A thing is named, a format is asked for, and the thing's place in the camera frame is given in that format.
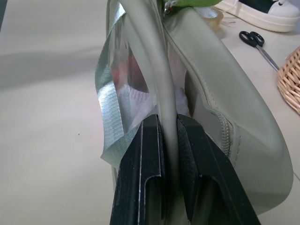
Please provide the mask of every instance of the white surface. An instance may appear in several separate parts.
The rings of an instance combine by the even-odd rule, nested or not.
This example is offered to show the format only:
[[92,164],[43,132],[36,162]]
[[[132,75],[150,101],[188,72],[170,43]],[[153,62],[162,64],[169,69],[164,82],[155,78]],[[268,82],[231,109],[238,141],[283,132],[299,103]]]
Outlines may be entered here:
[[[110,166],[100,159],[94,85],[105,11],[104,0],[8,1],[0,32],[1,225],[109,224],[113,187]],[[276,34],[234,21],[219,36],[271,109],[300,175],[300,116],[282,100],[269,64],[238,37],[257,31],[282,66],[300,45],[300,29]],[[294,177],[288,199],[261,215],[262,224],[299,224],[299,196]]]

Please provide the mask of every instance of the white fabric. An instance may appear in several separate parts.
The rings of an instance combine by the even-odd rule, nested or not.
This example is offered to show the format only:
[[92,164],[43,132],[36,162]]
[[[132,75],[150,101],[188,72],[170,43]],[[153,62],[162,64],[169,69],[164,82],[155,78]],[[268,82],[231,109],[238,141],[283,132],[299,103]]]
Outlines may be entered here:
[[[189,116],[188,100],[182,88],[175,87],[176,109],[178,114]],[[127,131],[136,127],[153,109],[153,101],[149,93],[138,91],[129,85],[124,85],[119,93],[122,120],[130,121]]]

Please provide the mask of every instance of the zipper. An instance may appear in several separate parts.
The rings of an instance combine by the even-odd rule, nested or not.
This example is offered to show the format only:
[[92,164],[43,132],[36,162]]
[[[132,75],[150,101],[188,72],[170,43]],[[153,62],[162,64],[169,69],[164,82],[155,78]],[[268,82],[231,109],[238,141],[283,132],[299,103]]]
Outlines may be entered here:
[[221,150],[228,156],[230,153],[230,146],[231,146],[231,133],[233,132],[232,130],[232,125],[229,124],[229,121],[225,118],[225,116],[220,113],[218,110],[215,110],[211,108],[211,103],[204,91],[203,84],[201,83],[200,79],[197,77],[195,70],[191,66],[190,62],[188,59],[182,54],[181,50],[178,48],[176,43],[173,41],[171,35],[169,32],[166,30],[164,27],[165,31],[165,37],[171,47],[174,49],[174,51],[179,55],[181,58],[183,64],[186,66],[187,71],[190,73],[192,76],[193,80],[196,83],[197,89],[200,93],[200,97],[202,99],[202,102],[207,110],[209,110],[212,114],[217,116],[219,120],[221,121],[221,126],[222,126],[222,143],[221,143]]
[[168,0],[165,3],[164,14],[163,17],[169,15],[169,13],[173,10],[174,6],[178,3],[179,0]]

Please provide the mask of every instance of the gray handle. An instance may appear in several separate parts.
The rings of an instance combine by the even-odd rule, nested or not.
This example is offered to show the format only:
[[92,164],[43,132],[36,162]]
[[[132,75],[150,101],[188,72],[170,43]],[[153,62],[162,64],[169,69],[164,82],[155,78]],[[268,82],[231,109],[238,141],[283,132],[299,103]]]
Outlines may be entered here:
[[153,69],[154,88],[157,94],[158,116],[161,122],[172,185],[179,188],[179,150],[177,138],[177,111],[174,84],[165,40],[159,30],[156,13],[149,1],[120,0],[132,26],[147,53],[147,60]]

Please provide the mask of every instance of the sneaker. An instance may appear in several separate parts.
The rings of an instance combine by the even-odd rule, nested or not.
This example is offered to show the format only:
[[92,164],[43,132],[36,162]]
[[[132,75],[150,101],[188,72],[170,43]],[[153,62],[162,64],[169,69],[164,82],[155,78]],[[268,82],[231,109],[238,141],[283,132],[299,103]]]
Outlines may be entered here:
[[300,19],[300,10],[287,0],[223,0],[216,5],[265,30],[289,32]]

